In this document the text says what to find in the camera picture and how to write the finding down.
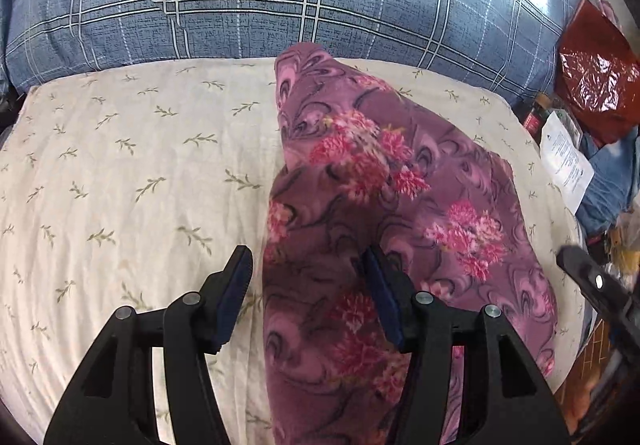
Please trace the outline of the person's right hand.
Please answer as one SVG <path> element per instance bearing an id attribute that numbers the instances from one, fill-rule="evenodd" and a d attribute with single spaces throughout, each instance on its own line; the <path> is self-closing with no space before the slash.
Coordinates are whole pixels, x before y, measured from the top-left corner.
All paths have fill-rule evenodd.
<path id="1" fill-rule="evenodd" d="M 562 412 L 570 434 L 577 430 L 579 420 L 585 416 L 589 408 L 591 392 L 598 384 L 600 376 L 599 369 L 592 369 L 590 374 L 578 380 L 565 396 Z"/>

